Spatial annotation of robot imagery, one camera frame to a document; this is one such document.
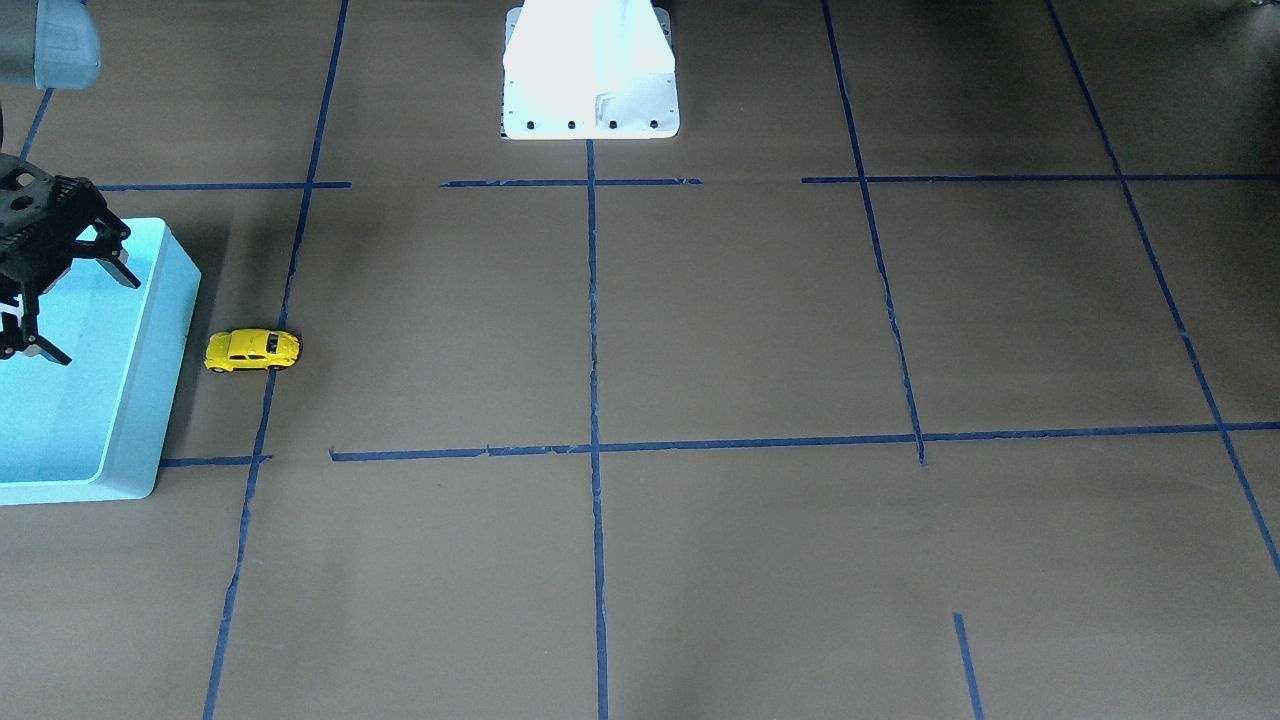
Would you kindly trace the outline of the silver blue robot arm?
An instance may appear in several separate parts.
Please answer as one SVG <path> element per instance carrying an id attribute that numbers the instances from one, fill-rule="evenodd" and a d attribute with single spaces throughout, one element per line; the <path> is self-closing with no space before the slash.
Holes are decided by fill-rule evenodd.
<path id="1" fill-rule="evenodd" d="M 88 88 L 101 70 L 97 27 L 82 1 L 5 1 L 3 82 L 36 88 Z M 40 304 L 76 260 L 93 260 L 119 284 L 138 288 L 128 268 L 131 228 L 84 177 L 51 174 L 28 160 L 1 156 L 3 359 L 70 356 L 45 338 Z"/>

